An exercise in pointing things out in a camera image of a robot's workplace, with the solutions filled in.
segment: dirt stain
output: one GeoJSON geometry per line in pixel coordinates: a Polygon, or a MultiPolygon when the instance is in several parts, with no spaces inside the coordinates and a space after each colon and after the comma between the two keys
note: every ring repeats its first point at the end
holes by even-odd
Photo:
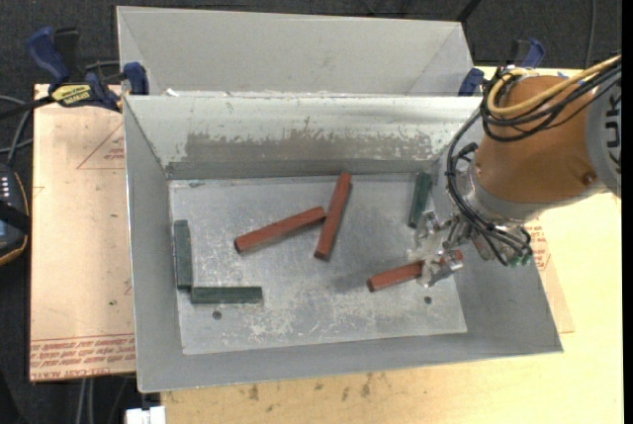
{"type": "Polygon", "coordinates": [[[259,401],[259,388],[257,387],[257,384],[248,390],[248,399],[259,401]]]}
{"type": "Polygon", "coordinates": [[[389,378],[387,377],[387,374],[385,372],[381,372],[378,375],[378,378],[383,381],[388,388],[392,388],[392,383],[390,382],[389,378]]]}
{"type": "Polygon", "coordinates": [[[361,389],[360,389],[360,395],[361,395],[362,397],[367,398],[367,397],[369,397],[369,396],[370,396],[370,394],[372,393],[372,389],[371,389],[371,387],[369,386],[369,384],[371,383],[371,381],[372,381],[372,377],[373,377],[373,376],[374,376],[374,374],[373,374],[373,373],[368,373],[368,374],[367,374],[367,381],[366,381],[365,383],[363,383],[363,386],[362,386],[362,387],[361,387],[361,389]]]}
{"type": "Polygon", "coordinates": [[[167,393],[167,399],[169,399],[173,403],[182,403],[183,398],[176,396],[173,392],[167,393]]]}

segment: red wooden block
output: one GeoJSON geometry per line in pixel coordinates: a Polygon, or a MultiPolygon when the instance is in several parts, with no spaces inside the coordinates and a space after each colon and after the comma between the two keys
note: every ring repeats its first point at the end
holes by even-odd
{"type": "Polygon", "coordinates": [[[374,292],[419,278],[422,275],[423,264],[424,261],[416,261],[412,264],[400,266],[398,268],[379,273],[378,275],[374,275],[367,280],[367,288],[370,292],[374,292]]]}
{"type": "Polygon", "coordinates": [[[241,253],[245,250],[255,248],[262,243],[279,239],[298,229],[317,223],[324,218],[325,210],[322,207],[312,208],[306,212],[289,216],[288,218],[271,223],[257,230],[242,234],[235,239],[233,245],[235,246],[235,250],[241,253]]]}
{"type": "Polygon", "coordinates": [[[327,217],[321,228],[318,244],[316,245],[315,257],[318,259],[329,259],[332,245],[334,244],[334,237],[340,224],[340,216],[347,202],[351,178],[349,173],[341,173],[336,181],[336,187],[329,202],[327,217]]]}

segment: wooden block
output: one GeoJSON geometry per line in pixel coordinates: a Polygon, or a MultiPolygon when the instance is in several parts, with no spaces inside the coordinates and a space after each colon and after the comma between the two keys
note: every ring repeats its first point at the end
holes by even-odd
{"type": "Polygon", "coordinates": [[[187,220],[174,222],[174,257],[176,259],[176,287],[191,289],[193,266],[191,261],[191,232],[187,220]]]}
{"type": "Polygon", "coordinates": [[[428,193],[431,190],[431,175],[428,173],[418,173],[415,177],[415,189],[413,190],[413,199],[411,208],[408,213],[408,226],[415,229],[417,223],[426,208],[428,193]]]}
{"type": "Polygon", "coordinates": [[[371,293],[373,293],[386,287],[391,287],[396,284],[402,284],[404,282],[408,282],[409,280],[419,278],[422,275],[423,264],[424,261],[416,261],[412,264],[400,266],[374,275],[367,280],[367,288],[371,293]]]}
{"type": "Polygon", "coordinates": [[[247,234],[242,234],[233,243],[237,252],[250,250],[263,243],[274,241],[283,236],[317,223],[325,218],[325,210],[322,207],[312,208],[306,212],[301,212],[275,223],[253,230],[247,234]]]}
{"type": "Polygon", "coordinates": [[[193,287],[193,304],[247,304],[264,301],[261,287],[193,287]]]}
{"type": "Polygon", "coordinates": [[[329,259],[334,238],[336,237],[336,231],[340,224],[340,217],[347,202],[350,182],[351,175],[349,173],[341,173],[336,181],[334,194],[332,194],[332,198],[329,202],[327,217],[323,223],[318,244],[316,245],[315,257],[318,259],[329,259]]]}

